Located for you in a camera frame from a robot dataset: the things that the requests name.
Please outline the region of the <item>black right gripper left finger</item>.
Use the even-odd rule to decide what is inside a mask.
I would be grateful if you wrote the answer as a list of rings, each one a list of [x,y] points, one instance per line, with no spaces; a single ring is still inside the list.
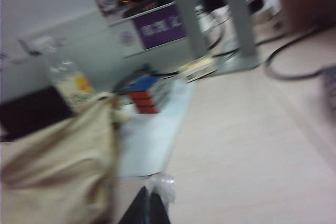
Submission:
[[[146,223],[149,203],[148,189],[143,186],[119,220],[119,224]]]

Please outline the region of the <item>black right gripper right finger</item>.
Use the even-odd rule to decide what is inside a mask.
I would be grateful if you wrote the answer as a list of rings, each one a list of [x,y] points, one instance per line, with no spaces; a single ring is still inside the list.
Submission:
[[[152,192],[150,195],[149,223],[171,224],[161,196],[154,192]]]

